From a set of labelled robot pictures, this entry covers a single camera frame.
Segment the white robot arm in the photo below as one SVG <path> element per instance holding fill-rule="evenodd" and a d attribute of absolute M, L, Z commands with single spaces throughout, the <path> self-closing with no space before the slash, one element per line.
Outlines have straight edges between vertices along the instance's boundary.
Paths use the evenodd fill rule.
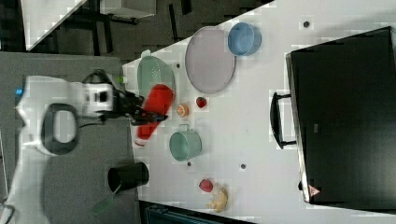
<path fill-rule="evenodd" d="M 19 157 L 10 190 L 1 203 L 1 224 L 50 224 L 39 204 L 47 162 L 78 146 L 81 119 L 105 123 L 125 117 L 134 126 L 167 119 L 164 112 L 143 108 L 144 97 L 123 90 L 102 69 L 81 82 L 29 76 L 19 96 L 16 110 L 23 121 Z"/>

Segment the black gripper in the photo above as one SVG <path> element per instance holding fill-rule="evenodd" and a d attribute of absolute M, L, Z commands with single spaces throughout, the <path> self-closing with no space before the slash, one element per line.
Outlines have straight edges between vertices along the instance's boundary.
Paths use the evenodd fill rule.
<path fill-rule="evenodd" d="M 112 117 L 119 118 L 126 115 L 133 115 L 136 107 L 140 107 L 145 101 L 141 95 L 136 95 L 133 92 L 114 90 L 113 91 L 113 111 Z M 146 115 L 139 116 L 131 121 L 133 126 L 141 126 L 150 123 L 162 122 L 167 119 L 166 115 Z"/>

